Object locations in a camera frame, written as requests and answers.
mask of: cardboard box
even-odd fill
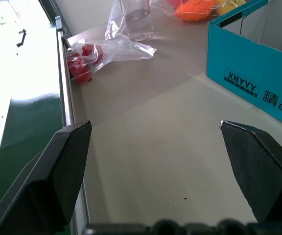
[[[251,0],[211,21],[207,75],[282,121],[282,0]]]

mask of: tabletop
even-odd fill
[[[206,76],[207,22],[153,21],[152,59],[113,62],[73,90],[93,123],[85,184],[92,222],[255,221],[235,180],[221,120],[282,145],[282,123]],[[106,26],[69,39],[103,39]]]

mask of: clear plastic bag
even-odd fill
[[[160,13],[185,22],[201,21],[208,16],[221,16],[245,3],[245,0],[150,0],[151,18]],[[126,24],[119,0],[114,0],[105,39],[125,34]]]
[[[94,73],[112,61],[150,59],[156,49],[132,42],[123,34],[107,41],[82,39],[69,49],[68,68],[77,84],[92,80]]]

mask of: orange fruit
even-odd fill
[[[175,17],[182,21],[200,21],[211,14],[215,0],[188,0],[175,11]]]

